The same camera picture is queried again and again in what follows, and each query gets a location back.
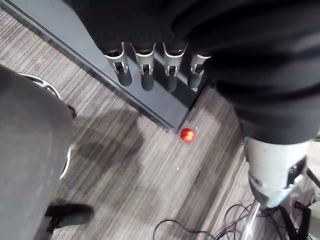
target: metal pole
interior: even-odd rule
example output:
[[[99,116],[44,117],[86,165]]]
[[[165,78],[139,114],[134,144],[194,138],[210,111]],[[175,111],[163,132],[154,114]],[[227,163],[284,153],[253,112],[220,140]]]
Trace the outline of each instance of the metal pole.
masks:
[[[260,202],[258,202],[256,199],[254,199],[252,206],[250,208],[249,214],[246,217],[246,224],[244,226],[244,229],[241,233],[239,240],[247,240],[248,239],[248,236],[251,233],[252,225],[254,224],[254,221],[256,219],[259,207],[260,207]]]

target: black shoe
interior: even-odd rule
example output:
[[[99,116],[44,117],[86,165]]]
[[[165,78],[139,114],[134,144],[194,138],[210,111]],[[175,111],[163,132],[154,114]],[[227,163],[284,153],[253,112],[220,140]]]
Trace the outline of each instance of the black shoe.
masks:
[[[45,213],[51,218],[49,232],[65,226],[82,225],[89,223],[94,217],[94,209],[84,204],[66,204],[49,206]]]

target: cable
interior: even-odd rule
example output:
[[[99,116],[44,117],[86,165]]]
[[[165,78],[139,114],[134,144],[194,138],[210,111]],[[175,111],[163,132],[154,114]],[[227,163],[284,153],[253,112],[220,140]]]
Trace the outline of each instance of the cable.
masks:
[[[152,239],[155,240],[155,235],[156,235],[156,231],[157,229],[160,227],[161,224],[163,223],[166,223],[166,222],[173,222],[173,223],[176,223],[178,224],[183,230],[185,230],[186,232],[188,233],[191,233],[191,234],[206,234],[208,235],[209,237],[212,237],[213,240],[216,240],[215,237],[213,235],[211,235],[211,233],[207,232],[207,231],[194,231],[194,230],[189,230],[187,229],[185,226],[183,226],[180,222],[178,222],[177,220],[173,220],[173,219],[165,219],[165,220],[162,220],[161,222],[159,222],[157,224],[157,226],[154,228],[153,230],[153,235],[152,235]]]
[[[320,195],[315,194],[315,195],[313,195],[313,196],[311,197],[311,205],[316,202],[316,201],[314,202],[314,197],[319,197],[319,198],[320,198]]]
[[[320,189],[320,181],[317,176],[311,171],[310,168],[306,171],[307,176],[315,183],[315,185]]]
[[[279,238],[280,238],[281,240],[283,240],[284,238],[283,238],[283,236],[282,236],[282,234],[281,234],[281,231],[280,231],[280,229],[279,229],[279,225],[277,224],[276,220],[274,219],[273,216],[269,216],[269,218],[272,220],[272,222],[273,222],[273,224],[274,224],[274,226],[275,226],[275,229],[276,229],[276,231],[277,231],[277,233],[278,233],[278,235],[279,235]]]
[[[226,224],[226,220],[227,220],[228,213],[230,212],[230,210],[231,210],[232,208],[234,208],[234,207],[243,207],[244,210],[243,210],[242,213],[240,214],[240,217],[241,217],[241,215],[243,214],[243,212],[244,212],[245,210],[247,210],[247,211],[249,212],[249,209],[248,209],[249,206],[246,207],[246,206],[244,206],[244,205],[242,205],[242,204],[234,204],[234,205],[232,205],[231,207],[229,207],[228,210],[225,212],[224,217],[223,217],[223,226],[224,226],[224,229],[226,229],[226,225],[227,225],[227,224]]]
[[[235,238],[236,238],[236,233],[241,233],[239,230],[236,229],[236,228],[237,228],[237,224],[238,224],[241,220],[245,219],[245,218],[248,216],[248,214],[246,214],[246,215],[244,215],[244,216],[242,216],[242,214],[243,214],[245,211],[249,211],[249,207],[250,207],[251,205],[252,205],[252,203],[249,204],[248,206],[244,206],[244,205],[242,205],[242,204],[234,204],[234,205],[232,205],[231,207],[229,207],[228,210],[225,212],[224,218],[223,218],[223,227],[224,227],[224,228],[223,228],[222,230],[220,230],[220,231],[219,231],[218,233],[216,233],[216,234],[213,234],[213,235],[212,235],[212,234],[211,234],[210,232],[208,232],[208,231],[190,230],[190,229],[186,228],[185,226],[183,226],[183,225],[182,225],[180,222],[178,222],[177,220],[174,220],[174,219],[164,219],[164,220],[162,220],[161,222],[159,222],[159,223],[156,225],[156,227],[154,228],[154,230],[153,230],[153,235],[152,235],[152,239],[155,240],[155,235],[156,235],[157,229],[160,227],[161,224],[166,223],[166,222],[176,223],[176,224],[178,224],[183,230],[185,230],[186,232],[191,233],[191,234],[206,234],[206,235],[208,235],[208,237],[211,237],[212,240],[219,240],[219,239],[221,239],[221,238],[222,238],[223,236],[225,236],[225,235],[227,236],[228,239],[230,239],[228,233],[233,233],[233,237],[234,237],[234,239],[235,239]],[[233,222],[231,222],[231,223],[229,223],[229,224],[227,225],[227,224],[226,224],[226,218],[227,218],[228,213],[230,212],[230,210],[231,210],[232,208],[234,208],[234,207],[242,207],[242,208],[244,208],[244,209],[243,209],[243,211],[241,212],[241,214],[239,215],[239,217],[238,217],[237,220],[235,220],[235,221],[233,221]],[[260,209],[260,210],[259,210],[259,211],[260,211],[260,215],[257,215],[256,217],[257,217],[257,218],[266,218],[266,219],[269,219],[269,218],[270,218],[272,224],[274,224],[274,226],[275,226],[275,228],[276,228],[276,231],[277,231],[280,239],[283,240],[284,237],[282,236],[282,233],[281,233],[281,231],[280,231],[279,228],[286,228],[286,227],[277,224],[276,220],[274,219],[273,214],[274,214],[277,210],[278,210],[277,208]]]

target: gray carpet floor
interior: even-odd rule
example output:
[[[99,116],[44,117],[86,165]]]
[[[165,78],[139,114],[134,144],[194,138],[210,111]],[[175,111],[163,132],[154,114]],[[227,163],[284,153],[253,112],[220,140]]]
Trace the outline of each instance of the gray carpet floor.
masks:
[[[91,205],[95,217],[87,225],[56,230],[53,239],[151,240],[157,223],[166,218],[214,234],[229,206],[252,200],[234,112],[214,89],[203,91],[187,118],[184,127],[195,129],[196,136],[185,143],[1,8],[0,63],[47,80],[77,111],[69,170],[53,202]],[[257,221],[257,228],[252,239],[278,238],[267,221]],[[155,239],[210,238],[164,223]]]

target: small red ball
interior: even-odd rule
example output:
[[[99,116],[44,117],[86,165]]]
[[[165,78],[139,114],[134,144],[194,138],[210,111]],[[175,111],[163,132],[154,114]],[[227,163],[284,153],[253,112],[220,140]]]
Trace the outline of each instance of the small red ball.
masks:
[[[180,138],[185,142],[191,142],[195,137],[195,131],[190,128],[184,128],[181,131]]]

